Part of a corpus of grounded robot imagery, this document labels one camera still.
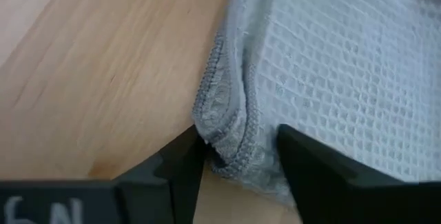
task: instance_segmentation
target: gray waffle-knit fabric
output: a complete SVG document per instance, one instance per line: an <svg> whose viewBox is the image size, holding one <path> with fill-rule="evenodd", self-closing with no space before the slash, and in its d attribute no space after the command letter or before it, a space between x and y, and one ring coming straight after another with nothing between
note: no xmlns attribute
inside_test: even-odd
<svg viewBox="0 0 441 224"><path fill-rule="evenodd" d="M193 111L215 172L286 203L280 123L429 181L440 114L441 0L231 0Z"/></svg>

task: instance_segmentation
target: waffle texture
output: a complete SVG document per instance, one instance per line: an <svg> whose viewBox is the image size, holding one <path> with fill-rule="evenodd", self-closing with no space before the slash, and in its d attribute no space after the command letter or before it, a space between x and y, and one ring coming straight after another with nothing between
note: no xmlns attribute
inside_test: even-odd
<svg viewBox="0 0 441 224"><path fill-rule="evenodd" d="M214 171L291 203L287 123L403 181L441 179L441 0L231 0L193 110Z"/></svg>

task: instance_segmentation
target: wooden surface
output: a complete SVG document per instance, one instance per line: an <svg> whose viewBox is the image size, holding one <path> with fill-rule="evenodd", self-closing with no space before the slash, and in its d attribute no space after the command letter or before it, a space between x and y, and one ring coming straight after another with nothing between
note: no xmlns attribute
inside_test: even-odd
<svg viewBox="0 0 441 224"><path fill-rule="evenodd" d="M0 0L0 179L110 179L191 125L227 0ZM294 223L205 172L195 223Z"/></svg>

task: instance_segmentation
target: gray cloth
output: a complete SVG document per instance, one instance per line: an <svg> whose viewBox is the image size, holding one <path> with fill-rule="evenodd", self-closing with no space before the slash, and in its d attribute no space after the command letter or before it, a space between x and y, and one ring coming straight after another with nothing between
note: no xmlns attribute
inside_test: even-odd
<svg viewBox="0 0 441 224"><path fill-rule="evenodd" d="M276 128L441 179L441 0L231 0L193 117L214 171L291 201Z"/></svg>

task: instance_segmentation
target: light gray towel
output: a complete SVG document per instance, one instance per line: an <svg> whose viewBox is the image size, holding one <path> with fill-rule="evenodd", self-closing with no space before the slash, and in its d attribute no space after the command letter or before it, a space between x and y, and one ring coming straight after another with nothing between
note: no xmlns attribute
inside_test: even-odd
<svg viewBox="0 0 441 224"><path fill-rule="evenodd" d="M286 203L280 123L404 181L441 179L441 0L231 0L193 115L215 172Z"/></svg>

